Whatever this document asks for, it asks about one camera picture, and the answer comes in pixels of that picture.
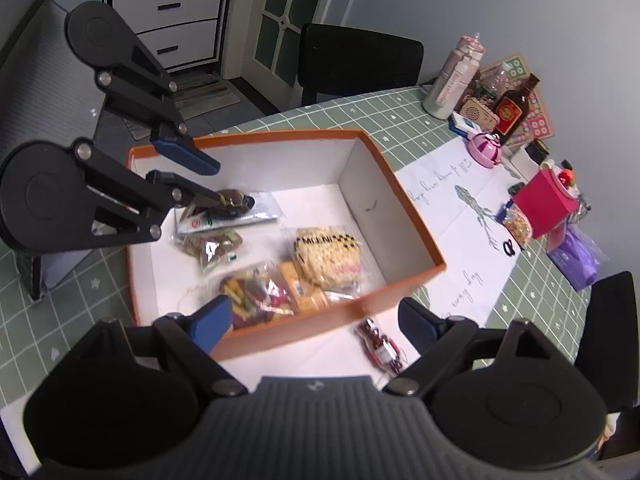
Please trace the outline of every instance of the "drawer handle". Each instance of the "drawer handle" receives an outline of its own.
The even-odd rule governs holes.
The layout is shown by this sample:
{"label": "drawer handle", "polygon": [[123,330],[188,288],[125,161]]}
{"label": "drawer handle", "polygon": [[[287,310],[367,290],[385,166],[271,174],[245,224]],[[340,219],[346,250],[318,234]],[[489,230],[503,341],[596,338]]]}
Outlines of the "drawer handle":
{"label": "drawer handle", "polygon": [[177,45],[166,46],[164,48],[161,48],[160,50],[156,50],[156,52],[158,53],[158,55],[160,55],[160,54],[166,54],[167,52],[173,52],[174,50],[178,50]]}
{"label": "drawer handle", "polygon": [[158,5],[158,10],[177,9],[181,5],[182,4],[180,2],[176,2],[174,4]]}

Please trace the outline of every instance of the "table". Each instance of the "table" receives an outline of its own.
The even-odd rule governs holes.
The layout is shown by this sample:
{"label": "table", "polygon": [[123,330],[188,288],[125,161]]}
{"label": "table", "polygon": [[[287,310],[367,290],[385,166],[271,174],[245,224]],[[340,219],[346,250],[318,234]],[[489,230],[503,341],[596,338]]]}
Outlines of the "table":
{"label": "table", "polygon": [[[221,133],[360,128],[398,170],[455,137],[445,121],[425,113],[420,106],[423,99],[418,87],[374,92],[289,110]],[[415,297],[428,306],[423,290]],[[544,243],[533,241],[518,258],[486,326],[506,328],[514,317],[532,319],[573,360],[589,298],[589,289],[571,288],[546,256]],[[130,311],[123,248],[93,251],[54,290],[33,303],[18,282],[13,252],[1,244],[0,407],[32,391],[95,320],[117,316],[132,324]]]}

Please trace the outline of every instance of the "cabinet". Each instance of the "cabinet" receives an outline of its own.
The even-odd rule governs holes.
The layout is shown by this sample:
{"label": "cabinet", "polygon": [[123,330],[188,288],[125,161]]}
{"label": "cabinet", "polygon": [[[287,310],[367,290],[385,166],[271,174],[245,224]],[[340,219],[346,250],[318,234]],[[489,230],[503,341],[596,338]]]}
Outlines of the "cabinet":
{"label": "cabinet", "polygon": [[169,72],[220,59],[227,0],[103,0]]}

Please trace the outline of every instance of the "pink bowl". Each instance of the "pink bowl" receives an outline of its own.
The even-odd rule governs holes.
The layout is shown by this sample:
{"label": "pink bowl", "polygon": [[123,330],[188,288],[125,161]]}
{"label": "pink bowl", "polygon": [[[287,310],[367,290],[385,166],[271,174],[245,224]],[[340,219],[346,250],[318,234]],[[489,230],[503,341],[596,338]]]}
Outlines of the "pink bowl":
{"label": "pink bowl", "polygon": [[469,134],[466,150],[474,160],[485,168],[500,162],[500,141],[495,134]]}

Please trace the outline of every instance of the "floor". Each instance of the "floor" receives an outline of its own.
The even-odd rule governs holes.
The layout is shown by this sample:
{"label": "floor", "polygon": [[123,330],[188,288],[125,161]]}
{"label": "floor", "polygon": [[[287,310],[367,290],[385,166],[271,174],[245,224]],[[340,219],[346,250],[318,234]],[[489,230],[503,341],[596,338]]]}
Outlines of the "floor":
{"label": "floor", "polygon": [[[187,119],[185,122],[191,137],[205,136],[231,128],[236,124],[253,121],[265,116],[236,86],[229,81],[226,81],[226,84],[241,101],[192,119]],[[103,112],[95,133],[94,143],[104,153],[119,163],[125,164],[129,149],[133,146],[149,144],[149,138],[135,140],[121,118],[108,112]]]}

